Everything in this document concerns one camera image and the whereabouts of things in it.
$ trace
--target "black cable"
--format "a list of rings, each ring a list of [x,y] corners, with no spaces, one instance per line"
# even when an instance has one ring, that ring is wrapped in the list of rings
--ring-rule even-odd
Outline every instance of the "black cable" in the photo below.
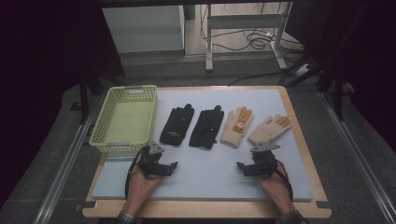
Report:
[[[257,5],[252,9],[251,13],[254,11],[254,9],[255,9],[258,5],[259,5],[259,4],[257,4]],[[262,5],[261,12],[260,12],[261,14],[262,14],[262,12],[263,12],[264,7],[265,7],[265,3],[263,3],[263,5]],[[203,15],[203,13],[202,13],[202,5],[201,5],[201,7],[200,7],[200,15],[201,15],[201,30],[200,30],[200,35],[201,35],[201,38],[204,39],[205,41],[207,41],[207,38],[206,38],[205,32],[204,32],[204,20],[205,20],[206,11],[207,11],[207,6],[206,6],[206,8],[205,8],[205,12],[204,12],[204,15]],[[244,30],[240,30],[240,31],[228,32],[228,33],[219,34],[219,35],[212,35],[211,37],[217,37],[217,36],[221,36],[221,35],[237,34],[237,33],[245,32],[245,31],[251,31],[251,30],[250,30],[250,29],[248,29],[248,30],[245,30],[245,29],[244,29]],[[240,48],[240,49],[231,49],[231,48],[228,48],[228,47],[223,46],[223,45],[220,45],[220,44],[213,44],[213,43],[212,43],[212,45],[213,45],[213,46],[218,46],[218,47],[221,47],[221,48],[225,48],[225,49],[228,49],[228,50],[233,50],[233,51],[238,51],[238,50],[246,49],[246,48],[248,48],[249,46],[251,46],[251,47],[254,48],[254,49],[258,49],[258,50],[264,49],[264,48],[271,42],[271,40],[269,40],[268,36],[266,36],[266,35],[261,35],[262,37],[252,38],[254,35],[260,35],[260,34],[257,34],[256,31],[258,31],[258,29],[253,29],[253,30],[252,30],[252,33],[250,33],[249,35],[247,35],[248,44],[247,44],[246,46]]]
[[[289,192],[290,200],[293,201],[293,188],[291,187],[291,183],[289,182],[288,173],[286,172],[285,166],[282,164],[282,162],[280,162],[279,160],[276,160],[276,161],[282,166],[282,169],[283,169],[283,171],[285,172],[285,174],[283,175],[283,174],[282,174],[280,171],[278,171],[277,169],[275,170],[275,173],[276,173],[277,175],[279,175],[280,178],[282,178],[283,181],[285,182],[285,186],[286,186],[286,188],[288,189],[288,192]]]
[[[285,58],[285,60],[287,60],[287,61],[289,61],[291,63],[297,63],[298,60],[297,61],[292,61],[290,58],[288,58],[289,54],[303,54],[303,56],[307,55],[307,53],[304,53],[304,52],[286,52],[284,58]]]
[[[305,61],[308,58],[308,54],[303,55],[289,70],[286,74],[284,74],[284,76],[277,82],[278,86],[284,86],[285,85],[285,81],[286,79],[288,79],[288,77],[291,75],[291,72],[293,69],[295,69],[296,67],[298,67],[302,61]]]
[[[240,78],[238,78],[238,79],[236,79],[236,80],[230,82],[227,86],[229,87],[229,86],[233,85],[233,84],[234,84],[235,82],[237,82],[237,81],[241,81],[241,80],[248,79],[248,78],[262,77],[262,76],[268,76],[268,75],[277,75],[277,74],[282,74],[282,73],[284,73],[284,72],[286,72],[286,71],[275,72],[275,73],[259,74],[259,75],[254,75],[254,76],[250,76],[250,77],[240,77]]]
[[[134,160],[132,161],[132,164],[131,164],[131,166],[129,167],[128,175],[126,176],[126,180],[125,180],[125,199],[128,198],[129,182],[130,182],[130,180],[131,180],[132,170],[133,170],[134,167],[136,166],[137,158],[140,156],[140,154],[142,153],[142,151],[143,151],[144,149],[145,149],[145,148],[142,147],[142,148],[139,149],[139,151],[137,151],[136,156],[134,157]]]

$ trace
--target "human hand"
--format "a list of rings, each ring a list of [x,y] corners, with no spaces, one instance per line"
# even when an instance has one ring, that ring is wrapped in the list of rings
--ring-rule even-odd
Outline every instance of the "human hand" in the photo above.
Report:
[[[287,176],[283,162],[279,161],[276,169],[284,176]],[[289,190],[285,181],[276,173],[264,179],[261,176],[254,176],[260,184],[262,190],[274,201],[281,215],[286,215],[295,210],[290,199]]]
[[[158,185],[160,185],[163,179],[164,176],[159,175],[153,179],[146,179],[141,169],[136,165],[131,173],[128,198],[122,211],[135,216],[142,204],[149,198]]]

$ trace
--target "glove cuff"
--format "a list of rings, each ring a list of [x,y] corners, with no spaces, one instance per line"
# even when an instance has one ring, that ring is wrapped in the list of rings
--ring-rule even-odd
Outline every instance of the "glove cuff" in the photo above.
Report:
[[[231,130],[226,130],[226,131],[224,131],[220,140],[222,142],[228,142],[228,143],[233,144],[236,147],[239,147],[239,144],[241,143],[242,136],[243,136],[242,133],[234,132]]]
[[[271,137],[265,133],[253,132],[248,136],[248,139],[254,144],[259,144],[260,142],[271,142]]]

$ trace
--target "white cabinet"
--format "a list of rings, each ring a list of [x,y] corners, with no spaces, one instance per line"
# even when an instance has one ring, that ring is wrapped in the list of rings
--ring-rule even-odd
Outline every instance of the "white cabinet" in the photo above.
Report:
[[[184,49],[183,6],[103,8],[118,53]]]

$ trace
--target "metal frame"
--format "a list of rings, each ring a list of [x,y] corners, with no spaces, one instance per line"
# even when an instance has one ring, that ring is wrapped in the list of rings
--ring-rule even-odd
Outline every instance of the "metal frame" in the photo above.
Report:
[[[352,134],[349,132],[348,127],[343,121],[338,118],[338,116],[332,110],[333,104],[331,97],[329,96],[329,94],[323,92],[320,92],[319,96],[323,100],[323,103],[325,104],[337,131],[343,138],[352,159],[354,160],[356,166],[361,172],[361,176],[366,182],[369,190],[372,192],[385,219],[388,223],[396,223],[396,207],[393,204],[392,199],[389,197],[382,183],[378,180],[378,178],[376,178],[375,173],[371,169],[364,155],[361,153],[361,150],[358,144],[355,142]]]
[[[49,187],[49,191],[43,203],[41,204],[41,207],[39,208],[33,223],[38,224],[50,222],[50,218],[64,189],[67,177],[69,177],[69,174],[73,168],[74,162],[79,153],[79,149],[81,148],[82,142],[84,141],[84,137],[87,131],[90,129],[90,124],[94,116],[98,114],[98,111],[100,110],[100,102],[99,96],[95,96],[93,98],[92,111],[88,115],[85,122],[80,124],[75,139],[71,143],[70,148],[67,150],[64,160],[59,167],[58,173],[53,179],[52,184]]]
[[[212,16],[212,7],[207,5],[206,72],[213,71],[212,30],[244,28],[277,28],[270,46],[281,70],[286,70],[285,60],[279,50],[279,42],[289,16],[291,2],[287,2],[281,14],[265,15],[221,15]]]

